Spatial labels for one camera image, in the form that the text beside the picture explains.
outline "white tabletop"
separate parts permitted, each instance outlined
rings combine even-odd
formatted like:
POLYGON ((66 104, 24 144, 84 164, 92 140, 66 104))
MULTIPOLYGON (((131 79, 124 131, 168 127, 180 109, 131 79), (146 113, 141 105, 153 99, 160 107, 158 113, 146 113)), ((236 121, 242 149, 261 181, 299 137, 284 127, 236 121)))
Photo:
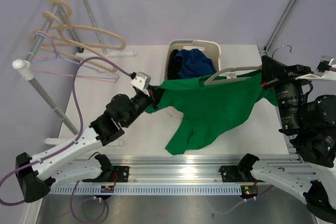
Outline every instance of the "white tabletop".
MULTIPOLYGON (((222 69, 261 65, 256 45, 221 45, 221 49, 222 69)), ((111 60, 127 72, 141 71, 149 74, 152 85, 163 82, 167 45, 127 46, 125 50, 134 50, 138 54, 136 57, 111 60)), ((78 74, 96 75, 88 68, 81 68, 78 74)), ((120 72, 118 74, 120 79, 115 84, 79 78, 76 80, 76 94, 85 126, 104 112, 106 104, 116 94, 124 93, 130 98, 135 95, 130 79, 120 72)), ((79 128, 78 113, 72 95, 66 115, 79 128)), ((128 129, 124 129, 124 136, 99 151, 109 155, 171 156, 165 146, 180 122, 181 119, 169 116, 165 109, 153 114, 143 113, 128 129)), ((278 132, 279 128, 275 107, 262 99, 255 104, 244 124, 225 132, 211 145, 201 150, 186 151, 185 155, 288 154, 284 136, 278 132)), ((71 132, 62 125, 59 138, 70 137, 71 132)))

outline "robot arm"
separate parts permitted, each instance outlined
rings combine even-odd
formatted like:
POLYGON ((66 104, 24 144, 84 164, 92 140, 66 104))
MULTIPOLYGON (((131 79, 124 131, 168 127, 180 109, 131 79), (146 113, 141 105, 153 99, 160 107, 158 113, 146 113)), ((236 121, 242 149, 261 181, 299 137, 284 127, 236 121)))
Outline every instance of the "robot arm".
POLYGON ((16 168, 33 163, 16 174, 25 202, 39 200, 52 188, 69 182, 82 179, 106 181, 113 167, 105 155, 96 155, 79 164, 67 164, 82 154, 115 141, 124 134, 122 128, 129 127, 148 106, 156 107, 163 90, 150 86, 149 81, 149 76, 138 72, 131 81, 136 95, 132 99, 125 94, 113 97, 103 115, 91 122, 77 141, 74 136, 39 154, 18 155, 16 168))
POLYGON ((335 59, 322 57, 316 72, 309 67, 285 66, 268 56, 262 58, 261 87, 274 90, 281 126, 279 131, 296 135, 291 144, 309 163, 318 181, 300 179, 247 154, 233 173, 241 181, 262 180, 288 192, 318 218, 336 223, 336 95, 322 95, 308 102, 309 80, 336 80, 335 59), (306 94, 302 86, 308 84, 306 94))

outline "laundry basket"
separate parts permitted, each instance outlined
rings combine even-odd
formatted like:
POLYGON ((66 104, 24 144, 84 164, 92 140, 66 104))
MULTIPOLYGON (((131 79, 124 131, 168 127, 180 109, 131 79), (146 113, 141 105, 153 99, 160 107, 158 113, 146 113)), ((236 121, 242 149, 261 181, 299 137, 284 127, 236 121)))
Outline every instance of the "laundry basket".
MULTIPOLYGON (((205 56, 212 60, 214 67, 216 71, 221 70, 221 50, 219 44, 212 41, 205 41, 205 40, 175 40, 170 43, 169 49, 168 49, 168 55, 167 55, 167 61, 166 66, 164 70, 164 80, 168 80, 168 65, 171 60, 170 56, 172 54, 172 51, 177 49, 181 51, 182 49, 191 50, 191 49, 199 49, 202 53, 205 54, 205 56)), ((168 107, 166 109, 166 112, 174 116, 176 118, 182 118, 183 113, 176 110, 174 107, 168 107)))

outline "green shirt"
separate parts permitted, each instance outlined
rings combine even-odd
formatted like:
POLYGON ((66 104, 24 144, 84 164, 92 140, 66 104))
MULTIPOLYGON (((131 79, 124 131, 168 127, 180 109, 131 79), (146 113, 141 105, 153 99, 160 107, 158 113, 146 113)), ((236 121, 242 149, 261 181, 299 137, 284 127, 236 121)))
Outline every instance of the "green shirt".
MULTIPOLYGON (((165 92, 157 107, 160 110, 173 106, 184 113, 182 123, 166 150, 176 155, 186 150, 204 148, 219 135, 244 123, 260 99, 266 98, 277 105, 275 93, 260 87, 260 70, 238 77, 245 76, 251 78, 211 86, 204 85, 209 76, 164 81, 160 88, 165 89, 165 92)), ((146 112, 155 111, 148 108, 146 112)))

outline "metal hook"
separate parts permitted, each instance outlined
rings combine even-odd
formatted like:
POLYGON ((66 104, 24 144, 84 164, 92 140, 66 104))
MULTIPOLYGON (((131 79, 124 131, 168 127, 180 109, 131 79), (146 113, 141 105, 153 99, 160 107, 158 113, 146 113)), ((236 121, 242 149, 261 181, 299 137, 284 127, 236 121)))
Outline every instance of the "metal hook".
POLYGON ((292 46, 291 45, 282 45, 281 47, 278 47, 277 49, 274 50, 273 54, 272 54, 272 59, 273 59, 273 56, 274 56, 274 53, 279 50, 280 48, 283 48, 283 47, 290 47, 289 49, 289 52, 292 53, 292 46))

